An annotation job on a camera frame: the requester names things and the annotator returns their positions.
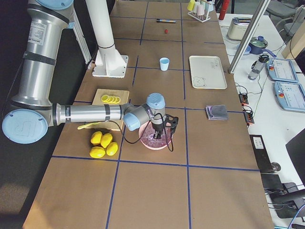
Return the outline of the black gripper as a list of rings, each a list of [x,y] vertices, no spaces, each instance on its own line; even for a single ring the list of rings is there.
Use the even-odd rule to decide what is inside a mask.
[[[171,134],[174,134],[179,122],[179,118],[169,114],[156,114],[151,122],[154,129],[153,138],[161,139],[165,128],[170,128]]]

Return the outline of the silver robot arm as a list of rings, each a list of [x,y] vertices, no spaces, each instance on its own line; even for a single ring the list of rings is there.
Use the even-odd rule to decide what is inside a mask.
[[[130,130],[150,122],[154,138],[171,138],[178,118],[165,112],[165,99],[160,93],[148,95],[138,107],[119,105],[61,105],[49,100],[61,33],[72,26],[74,6],[71,0],[30,0],[31,16],[27,49],[20,65],[20,87],[11,98],[11,109],[4,116],[2,130],[13,142],[30,144],[45,136],[50,126],[62,123],[114,122],[123,120]]]

